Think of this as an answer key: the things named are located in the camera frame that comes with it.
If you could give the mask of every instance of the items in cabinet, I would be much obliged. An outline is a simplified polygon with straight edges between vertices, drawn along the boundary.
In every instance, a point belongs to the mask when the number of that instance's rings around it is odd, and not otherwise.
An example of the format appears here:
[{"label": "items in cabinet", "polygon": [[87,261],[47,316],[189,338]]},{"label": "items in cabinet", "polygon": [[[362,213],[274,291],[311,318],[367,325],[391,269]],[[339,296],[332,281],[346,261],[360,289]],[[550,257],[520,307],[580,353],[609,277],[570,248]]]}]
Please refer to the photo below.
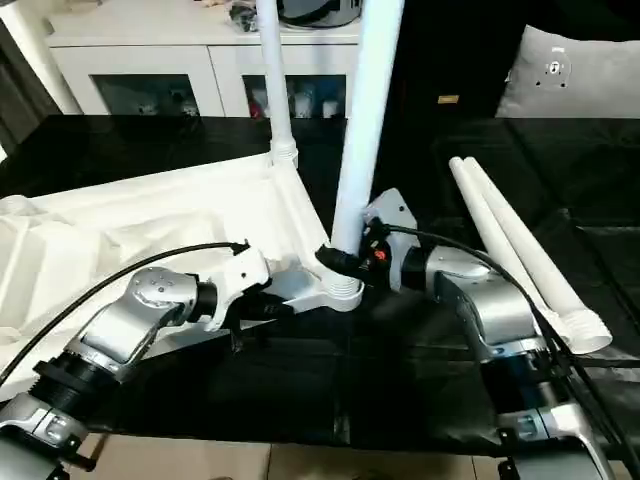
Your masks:
[{"label": "items in cabinet", "polygon": [[363,0],[278,0],[280,20],[306,28],[335,28],[353,22]]},{"label": "items in cabinet", "polygon": [[232,0],[229,16],[233,24],[243,32],[258,31],[258,14],[255,0]]},{"label": "items in cabinet", "polygon": [[[244,75],[244,86],[253,118],[268,118],[269,105],[262,75]],[[287,75],[289,112],[292,118],[344,118],[344,75]]]},{"label": "items in cabinet", "polygon": [[199,116],[188,75],[92,75],[112,115]]}]

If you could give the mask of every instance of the black tablecloth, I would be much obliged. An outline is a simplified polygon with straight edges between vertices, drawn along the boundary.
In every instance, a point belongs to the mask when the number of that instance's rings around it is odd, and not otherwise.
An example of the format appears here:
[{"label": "black tablecloth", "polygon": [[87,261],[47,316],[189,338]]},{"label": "black tablecloth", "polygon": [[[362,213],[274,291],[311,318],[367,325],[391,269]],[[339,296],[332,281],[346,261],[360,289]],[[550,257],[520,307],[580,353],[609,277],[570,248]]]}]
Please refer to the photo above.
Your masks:
[{"label": "black tablecloth", "polygon": [[[330,229],[344,125],[293,127],[301,178]],[[421,228],[476,247],[447,162],[472,155],[485,167],[611,329],[613,345],[584,362],[640,445],[640,121],[490,119],[384,140],[375,193],[398,187]],[[52,117],[0,165],[0,196],[261,153],[268,141],[268,124],[249,119]],[[354,312],[307,312],[245,343],[236,355],[218,339],[145,361],[93,428],[501,454],[459,322],[421,296],[367,291]]]}]

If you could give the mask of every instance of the white cabinet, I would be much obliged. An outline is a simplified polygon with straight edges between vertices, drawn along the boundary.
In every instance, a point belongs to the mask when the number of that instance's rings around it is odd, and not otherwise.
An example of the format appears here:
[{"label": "white cabinet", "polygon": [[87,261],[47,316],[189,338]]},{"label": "white cabinet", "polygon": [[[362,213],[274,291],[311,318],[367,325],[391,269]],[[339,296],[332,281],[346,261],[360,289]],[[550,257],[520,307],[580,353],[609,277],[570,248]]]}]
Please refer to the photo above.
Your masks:
[{"label": "white cabinet", "polygon": [[[263,116],[260,35],[232,26],[224,5],[109,0],[50,18],[53,56],[85,114]],[[351,103],[360,24],[281,27],[294,116],[344,116]]]},{"label": "white cabinet", "polygon": [[206,46],[51,50],[85,114],[224,116]]},{"label": "white cabinet", "polygon": [[[211,46],[211,63],[229,117],[268,116],[260,46]],[[357,45],[284,45],[293,117],[348,116]]]}]

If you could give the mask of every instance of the white pole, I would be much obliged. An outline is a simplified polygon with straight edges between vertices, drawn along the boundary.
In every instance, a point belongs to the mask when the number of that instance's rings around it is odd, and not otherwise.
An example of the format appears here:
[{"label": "white pole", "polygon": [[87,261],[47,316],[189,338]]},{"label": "white pole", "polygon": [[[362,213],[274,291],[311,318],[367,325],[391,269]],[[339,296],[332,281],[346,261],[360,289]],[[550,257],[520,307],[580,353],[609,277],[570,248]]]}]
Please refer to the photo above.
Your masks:
[{"label": "white pole", "polygon": [[45,43],[47,32],[41,19],[24,1],[17,0],[0,7],[0,19],[60,111],[82,113]]},{"label": "white pole", "polygon": [[609,329],[596,312],[585,306],[482,167],[474,158],[467,158],[464,163],[547,305],[568,327],[572,350],[591,353],[609,345]]},{"label": "white pole", "polygon": [[[491,209],[485,201],[478,186],[473,182],[473,178],[465,169],[465,162],[460,157],[454,157],[449,161],[449,168],[458,184],[464,203],[469,209],[473,223],[478,229],[482,243],[489,255],[507,270],[513,278],[529,294],[538,310],[544,315],[553,329],[565,342],[569,341],[569,332],[560,321],[558,314],[550,310],[544,302],[538,289],[531,281],[518,255],[513,250],[507,236],[500,228],[500,224],[491,213]],[[536,331],[540,333],[540,327],[536,324]]]},{"label": "white pole", "polygon": [[274,162],[297,163],[298,149],[291,134],[287,83],[284,76],[280,21],[276,0],[257,0],[258,28],[266,70],[267,98],[271,116],[271,153]]},{"label": "white pole", "polygon": [[364,4],[351,118],[347,125],[331,244],[358,252],[369,204],[404,0]]}]

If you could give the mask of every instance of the white plastic part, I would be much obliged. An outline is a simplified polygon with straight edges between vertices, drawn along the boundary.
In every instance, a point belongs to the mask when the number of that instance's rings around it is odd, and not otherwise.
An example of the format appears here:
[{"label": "white plastic part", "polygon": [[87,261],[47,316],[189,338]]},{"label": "white plastic part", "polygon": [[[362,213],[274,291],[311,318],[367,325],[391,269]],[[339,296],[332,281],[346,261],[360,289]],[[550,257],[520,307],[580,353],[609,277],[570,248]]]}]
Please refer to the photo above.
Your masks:
[{"label": "white plastic part", "polygon": [[[362,42],[355,73],[351,118],[347,124],[331,243],[356,254],[369,204],[387,96],[402,23],[404,0],[368,2],[362,16]],[[352,295],[358,282],[342,277],[337,294]]]},{"label": "white plastic part", "polygon": [[28,230],[26,218],[0,217],[0,345],[19,338],[18,329],[28,308],[21,294],[30,291],[37,275],[37,263],[24,255]]},{"label": "white plastic part", "polygon": [[208,332],[218,330],[224,323],[231,304],[253,285],[263,285],[269,281],[267,262],[257,248],[250,248],[228,259],[221,268],[209,277],[217,289],[218,306],[210,321],[206,322]]},{"label": "white plastic part", "polygon": [[[26,313],[29,319],[45,314],[55,306],[56,299],[70,298],[91,283],[98,270],[103,238],[98,232],[44,222],[29,230],[27,240],[40,254]],[[33,262],[35,252],[25,255]]]},{"label": "white plastic part", "polygon": [[265,63],[265,81],[271,121],[271,154],[274,163],[293,162],[297,166],[298,149],[291,134],[289,98],[284,76],[280,21],[275,0],[257,0],[258,28]]},{"label": "white plastic part", "polygon": [[42,22],[25,0],[17,0],[0,7],[0,20],[20,48],[22,55],[64,114],[81,114],[69,86],[64,81],[49,47]]},{"label": "white plastic part", "polygon": [[572,351],[592,353],[609,345],[611,332],[602,319],[584,305],[478,162],[469,157],[465,159],[465,166],[547,305],[567,326]]},{"label": "white plastic part", "polygon": [[[378,219],[387,225],[418,228],[418,221],[397,188],[386,190],[371,202],[364,211],[364,219],[367,225],[374,219]],[[415,235],[402,232],[390,232],[385,240],[391,253],[389,287],[395,292],[400,292],[402,289],[402,265],[412,248],[420,248],[420,241]]]},{"label": "white plastic part", "polygon": [[[531,281],[518,255],[511,247],[509,240],[500,228],[500,224],[491,213],[491,209],[484,200],[480,189],[474,184],[472,177],[465,169],[465,163],[460,157],[454,157],[449,161],[449,167],[458,188],[464,198],[464,203],[469,209],[473,223],[475,223],[480,238],[489,255],[507,270],[513,278],[525,289],[535,303],[538,310],[544,315],[553,329],[563,340],[570,343],[569,332],[560,321],[558,314],[550,310],[544,302],[538,289]],[[540,327],[536,323],[536,331],[540,333]]]},{"label": "white plastic part", "polygon": [[353,310],[360,304],[364,286],[356,283],[353,290],[341,290],[340,286],[349,284],[352,279],[329,270],[318,261],[315,252],[322,245],[328,244],[329,238],[311,199],[292,164],[276,165],[273,170],[287,218],[292,220],[289,229],[295,231],[295,235],[289,238],[295,251],[299,252],[298,261],[302,271],[311,273],[306,273],[307,278],[304,280],[295,269],[283,272],[277,281],[274,279],[274,286],[279,289],[283,286],[293,289],[295,298],[289,304],[296,311],[310,310],[318,306],[330,307],[339,312]]}]

